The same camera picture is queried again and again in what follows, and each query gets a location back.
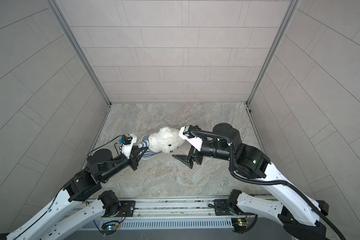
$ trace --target marble floor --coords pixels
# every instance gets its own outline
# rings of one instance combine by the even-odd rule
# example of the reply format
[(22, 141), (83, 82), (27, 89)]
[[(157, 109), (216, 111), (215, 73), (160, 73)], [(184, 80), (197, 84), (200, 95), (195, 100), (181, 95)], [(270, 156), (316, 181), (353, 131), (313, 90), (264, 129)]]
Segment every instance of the marble floor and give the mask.
[[(240, 131), (243, 143), (259, 148), (252, 124), (243, 103), (151, 103), (113, 104), (96, 146), (117, 135), (133, 133), (138, 139), (144, 134), (158, 132), (161, 127), (180, 129), (198, 125), (212, 131), (221, 122), (227, 122)], [(117, 153), (113, 143), (105, 146)], [(229, 195), (232, 189), (246, 193), (268, 194), (260, 186), (246, 184), (231, 177), (228, 161), (204, 158), (202, 165), (189, 169), (172, 154), (188, 154), (190, 144), (185, 142), (171, 154), (160, 153), (148, 160), (141, 160), (136, 171), (130, 167), (112, 177), (104, 190), (113, 190), (123, 197), (172, 197)]]

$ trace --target black cable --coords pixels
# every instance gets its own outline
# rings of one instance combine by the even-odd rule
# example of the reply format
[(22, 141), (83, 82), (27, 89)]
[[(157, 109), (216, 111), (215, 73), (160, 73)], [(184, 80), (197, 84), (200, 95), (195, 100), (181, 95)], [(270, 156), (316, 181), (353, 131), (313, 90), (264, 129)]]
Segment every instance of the black cable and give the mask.
[(97, 230), (99, 230), (99, 232), (100, 232), (101, 234), (103, 234), (103, 233), (100, 231), (99, 227), (97, 226), (97, 224), (96, 224), (95, 220), (93, 220), (93, 223), (95, 224), (95, 226), (96, 226)]
[(246, 179), (244, 177), (240, 177), (240, 176), (236, 175), (234, 173), (234, 167), (237, 167), (238, 165), (237, 165), (237, 162), (235, 161), (235, 152), (233, 150), (233, 144), (231, 144), (232, 140), (229, 137), (225, 136), (224, 134), (220, 134), (220, 133), (216, 133), (216, 132), (208, 132), (208, 131), (203, 131), (203, 130), (199, 130), (199, 129), (193, 129), (190, 131), (190, 133), (196, 137), (203, 137), (203, 136), (217, 137), (217, 138), (224, 139), (225, 141), (227, 141), (228, 151), (229, 151), (229, 168), (228, 168), (228, 170), (230, 171), (230, 174), (235, 179), (240, 180), (242, 182), (249, 183), (249, 184), (255, 184), (255, 185), (270, 186), (270, 185), (281, 184), (281, 185), (285, 185), (285, 186), (289, 187), (290, 189), (294, 190), (294, 192), (296, 192), (309, 205), (309, 207), (311, 207), (311, 209), (314, 213), (319, 215), (319, 217), (321, 217), (322, 220), (324, 220), (334, 230), (334, 232), (340, 237), (341, 240), (346, 240), (346, 238), (340, 232), (340, 230), (326, 216), (324, 216), (323, 213), (321, 213), (321, 211), (307, 198), (307, 196), (304, 193), (302, 193), (297, 187), (290, 184), (289, 182), (284, 181), (284, 180), (259, 181), (259, 180)]
[[(116, 139), (116, 138), (118, 138), (118, 137), (122, 137), (122, 135), (119, 135), (119, 136), (115, 137), (114, 139), (112, 139), (111, 141), (109, 141), (109, 142), (107, 142), (107, 143), (105, 143), (105, 144), (101, 145), (100, 147), (104, 147), (105, 145), (107, 145), (108, 143), (112, 142), (113, 140), (115, 140), (115, 139)], [(93, 149), (92, 151), (88, 152), (88, 155), (87, 155), (87, 156), (89, 157), (89, 154), (90, 154), (91, 152), (93, 152), (93, 151), (95, 151), (95, 150), (99, 149), (100, 147), (97, 147), (97, 148)]]

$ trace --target black cylindrical motor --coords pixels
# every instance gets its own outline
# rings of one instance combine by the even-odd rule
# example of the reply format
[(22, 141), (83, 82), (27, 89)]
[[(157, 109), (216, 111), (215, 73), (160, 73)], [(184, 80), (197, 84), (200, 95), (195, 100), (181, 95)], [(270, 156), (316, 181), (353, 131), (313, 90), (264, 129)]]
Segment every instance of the black cylindrical motor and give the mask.
[[(212, 131), (229, 137), (233, 142), (233, 149), (235, 151), (237, 150), (237, 147), (241, 143), (240, 132), (237, 129), (228, 123), (219, 123), (213, 127)], [(203, 156), (224, 160), (229, 159), (228, 143), (224, 139), (214, 138), (210, 143), (204, 141), (200, 152)]]

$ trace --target white stuffed animal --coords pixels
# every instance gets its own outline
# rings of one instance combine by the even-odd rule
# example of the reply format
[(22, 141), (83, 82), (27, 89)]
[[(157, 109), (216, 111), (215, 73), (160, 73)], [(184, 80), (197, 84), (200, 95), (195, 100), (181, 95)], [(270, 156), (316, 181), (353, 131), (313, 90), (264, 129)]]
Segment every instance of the white stuffed animal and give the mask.
[(149, 147), (142, 156), (142, 159), (148, 159), (160, 152), (170, 153), (184, 143), (184, 140), (179, 137), (179, 130), (163, 127), (157, 133), (144, 135), (141, 138), (140, 147)]

